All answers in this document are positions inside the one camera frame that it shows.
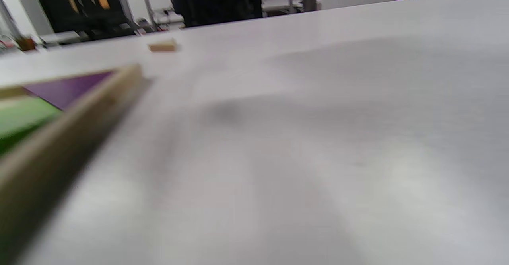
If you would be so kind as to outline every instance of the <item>white table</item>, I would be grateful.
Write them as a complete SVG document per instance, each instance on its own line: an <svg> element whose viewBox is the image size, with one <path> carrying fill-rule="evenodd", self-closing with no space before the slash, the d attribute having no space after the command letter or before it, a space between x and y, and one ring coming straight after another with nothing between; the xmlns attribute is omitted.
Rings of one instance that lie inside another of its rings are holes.
<svg viewBox="0 0 509 265"><path fill-rule="evenodd" d="M154 79L19 263L509 263L508 2L388 2L0 61L2 84L130 62ZM182 51L147 50L170 36Z"/></svg>

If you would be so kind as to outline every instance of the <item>wooden frame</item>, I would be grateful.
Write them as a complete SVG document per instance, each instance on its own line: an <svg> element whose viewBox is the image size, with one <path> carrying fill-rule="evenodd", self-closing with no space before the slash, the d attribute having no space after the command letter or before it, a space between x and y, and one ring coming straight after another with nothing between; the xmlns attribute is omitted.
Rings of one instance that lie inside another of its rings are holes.
<svg viewBox="0 0 509 265"><path fill-rule="evenodd" d="M117 68L53 122L31 134L0 160L0 255L18 238L20 228L56 180L77 171L73 161L94 142L140 92L139 65ZM17 95L22 87L0 90Z"/></svg>

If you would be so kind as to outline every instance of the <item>purple surface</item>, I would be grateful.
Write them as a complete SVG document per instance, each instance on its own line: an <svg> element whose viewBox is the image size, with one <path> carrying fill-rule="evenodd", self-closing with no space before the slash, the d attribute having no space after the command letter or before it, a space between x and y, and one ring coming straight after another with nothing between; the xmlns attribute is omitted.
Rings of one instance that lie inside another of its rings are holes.
<svg viewBox="0 0 509 265"><path fill-rule="evenodd" d="M24 88L53 106L65 111L90 89L109 77L111 72L26 85Z"/></svg>

